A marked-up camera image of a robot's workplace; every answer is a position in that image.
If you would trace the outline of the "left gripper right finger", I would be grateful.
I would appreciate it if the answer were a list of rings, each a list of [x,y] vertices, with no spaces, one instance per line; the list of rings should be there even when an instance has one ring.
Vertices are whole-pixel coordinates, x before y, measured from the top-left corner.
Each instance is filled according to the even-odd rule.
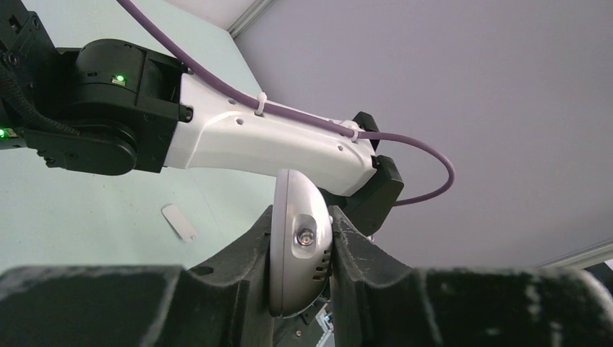
[[[584,270],[409,267],[330,214],[337,346],[612,344],[612,296]]]

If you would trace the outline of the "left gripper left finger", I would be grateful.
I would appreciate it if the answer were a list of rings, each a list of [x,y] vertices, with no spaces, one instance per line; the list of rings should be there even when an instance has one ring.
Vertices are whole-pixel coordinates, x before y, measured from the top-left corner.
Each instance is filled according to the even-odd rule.
[[[271,346],[271,209],[180,265],[16,267],[1,276],[3,346]]]

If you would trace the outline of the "white battery compartment cover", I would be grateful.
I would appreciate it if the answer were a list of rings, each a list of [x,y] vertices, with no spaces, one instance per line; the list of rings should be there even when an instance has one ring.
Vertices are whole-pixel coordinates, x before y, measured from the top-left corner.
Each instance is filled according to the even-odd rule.
[[[176,205],[162,207],[161,214],[182,241],[192,242],[197,238],[195,227]]]

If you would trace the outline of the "white remote control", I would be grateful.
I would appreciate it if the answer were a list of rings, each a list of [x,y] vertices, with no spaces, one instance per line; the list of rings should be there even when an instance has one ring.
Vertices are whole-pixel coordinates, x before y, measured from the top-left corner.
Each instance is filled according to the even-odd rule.
[[[301,314],[323,292],[333,248],[324,197],[303,173],[281,169],[275,183],[270,229],[270,313]]]

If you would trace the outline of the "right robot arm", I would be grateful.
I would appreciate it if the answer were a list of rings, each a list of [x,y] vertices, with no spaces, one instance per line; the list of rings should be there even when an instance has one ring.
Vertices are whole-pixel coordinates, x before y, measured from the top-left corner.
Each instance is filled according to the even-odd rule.
[[[338,121],[244,94],[206,70],[130,1],[165,53],[115,38],[53,44],[37,13],[1,3],[1,148],[34,150],[50,168],[119,176],[226,168],[308,182],[303,200],[338,205],[376,232],[403,189],[385,138],[359,113]]]

